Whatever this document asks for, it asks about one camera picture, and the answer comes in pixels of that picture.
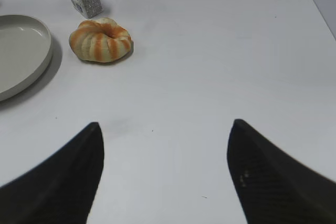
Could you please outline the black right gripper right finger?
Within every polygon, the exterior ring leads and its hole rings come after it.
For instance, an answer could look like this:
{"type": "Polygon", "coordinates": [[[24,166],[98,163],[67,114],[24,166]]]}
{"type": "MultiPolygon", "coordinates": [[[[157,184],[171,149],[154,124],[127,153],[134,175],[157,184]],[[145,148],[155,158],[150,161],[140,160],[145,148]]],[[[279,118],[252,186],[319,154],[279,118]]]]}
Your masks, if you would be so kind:
{"type": "Polygon", "coordinates": [[[235,119],[227,164],[247,223],[335,223],[335,182],[235,119]]]}

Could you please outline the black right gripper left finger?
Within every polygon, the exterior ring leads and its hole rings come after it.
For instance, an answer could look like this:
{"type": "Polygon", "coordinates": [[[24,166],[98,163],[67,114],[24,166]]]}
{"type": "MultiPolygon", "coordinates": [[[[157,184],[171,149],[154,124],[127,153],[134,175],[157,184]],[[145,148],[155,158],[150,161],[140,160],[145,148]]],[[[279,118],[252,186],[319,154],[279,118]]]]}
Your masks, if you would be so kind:
{"type": "Polygon", "coordinates": [[[1,223],[86,223],[104,166],[91,122],[42,163],[1,187],[1,223]]]}

